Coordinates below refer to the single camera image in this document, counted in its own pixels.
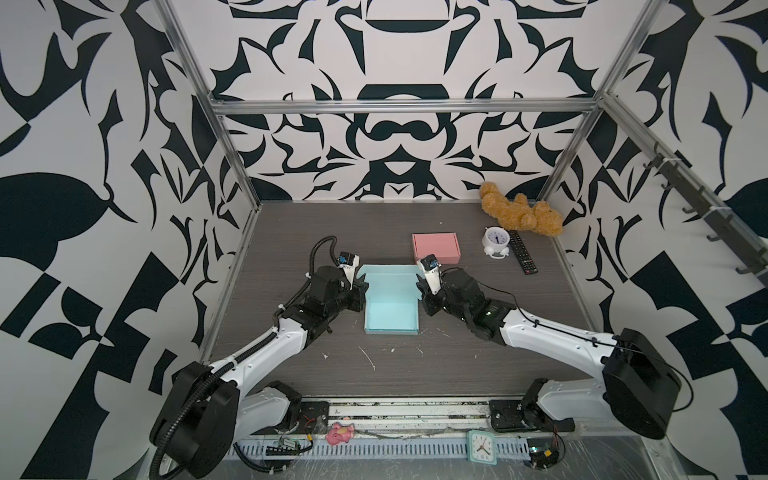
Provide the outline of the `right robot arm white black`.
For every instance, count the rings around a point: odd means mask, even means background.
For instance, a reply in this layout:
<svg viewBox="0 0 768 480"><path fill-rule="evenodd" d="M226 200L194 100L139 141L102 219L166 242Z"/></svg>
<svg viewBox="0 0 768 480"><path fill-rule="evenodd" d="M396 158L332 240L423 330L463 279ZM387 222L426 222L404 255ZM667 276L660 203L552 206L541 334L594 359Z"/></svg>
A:
<svg viewBox="0 0 768 480"><path fill-rule="evenodd" d="M577 329L534 315L515 300L490 299L464 270L416 277L425 313L443 311L479 339L528 350L586 374L586 379L535 380L518 405L529 430L554 430L576 419L607 419L654 440L666 436L686 380L640 332Z"/></svg>

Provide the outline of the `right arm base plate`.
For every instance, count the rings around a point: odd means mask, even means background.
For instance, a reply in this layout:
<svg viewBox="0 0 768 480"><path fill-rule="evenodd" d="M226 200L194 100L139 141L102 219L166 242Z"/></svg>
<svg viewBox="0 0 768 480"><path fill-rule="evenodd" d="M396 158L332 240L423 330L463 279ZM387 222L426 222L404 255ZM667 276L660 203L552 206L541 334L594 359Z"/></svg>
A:
<svg viewBox="0 0 768 480"><path fill-rule="evenodd" d="M491 400L491 428L498 433L558 432L576 430L573 419L554 420L534 402L524 400Z"/></svg>

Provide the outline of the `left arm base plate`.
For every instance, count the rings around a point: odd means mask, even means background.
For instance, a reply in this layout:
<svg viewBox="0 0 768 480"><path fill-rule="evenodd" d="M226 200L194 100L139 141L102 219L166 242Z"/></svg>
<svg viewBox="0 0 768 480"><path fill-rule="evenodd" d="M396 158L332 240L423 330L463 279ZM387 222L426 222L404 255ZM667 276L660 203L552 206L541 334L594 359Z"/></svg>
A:
<svg viewBox="0 0 768 480"><path fill-rule="evenodd" d="M293 402L279 422L273 422L259 430L253 430L250 435L276 434L291 430L293 433L304 434L309 427L320 430L320 425L326 423L330 404L327 401Z"/></svg>

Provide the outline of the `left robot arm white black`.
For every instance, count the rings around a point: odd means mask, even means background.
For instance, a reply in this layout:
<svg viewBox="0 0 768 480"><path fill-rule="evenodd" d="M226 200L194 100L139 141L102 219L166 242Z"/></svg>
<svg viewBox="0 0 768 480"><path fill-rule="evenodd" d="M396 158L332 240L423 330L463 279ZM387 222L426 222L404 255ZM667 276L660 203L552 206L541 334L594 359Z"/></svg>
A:
<svg viewBox="0 0 768 480"><path fill-rule="evenodd" d="M352 266L322 266L294 302L278 307L264 334L210 365L192 362L179 370L150 431L156 448L150 478L173 479L182 472L202 478L250 434L293 424L298 392L278 381L260 392L254 387L329 331L341 312L363 311L368 288Z"/></svg>

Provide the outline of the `light blue paper box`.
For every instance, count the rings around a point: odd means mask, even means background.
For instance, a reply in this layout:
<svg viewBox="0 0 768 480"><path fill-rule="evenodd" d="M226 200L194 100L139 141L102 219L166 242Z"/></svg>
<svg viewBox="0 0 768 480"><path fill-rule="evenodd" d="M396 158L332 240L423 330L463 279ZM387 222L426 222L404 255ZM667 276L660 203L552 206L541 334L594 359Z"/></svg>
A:
<svg viewBox="0 0 768 480"><path fill-rule="evenodd" d="M420 269L416 265L364 265L358 274L369 288L365 294L367 334L417 335Z"/></svg>

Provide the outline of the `pink paper box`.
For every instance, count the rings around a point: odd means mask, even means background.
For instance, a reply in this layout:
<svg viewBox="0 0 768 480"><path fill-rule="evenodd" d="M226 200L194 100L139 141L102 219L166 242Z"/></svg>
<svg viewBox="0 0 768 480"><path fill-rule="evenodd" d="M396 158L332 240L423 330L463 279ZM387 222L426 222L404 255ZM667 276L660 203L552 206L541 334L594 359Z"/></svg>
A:
<svg viewBox="0 0 768 480"><path fill-rule="evenodd" d="M419 233L412 235L414 260L434 255L442 265L457 265L461 250L455 233Z"/></svg>

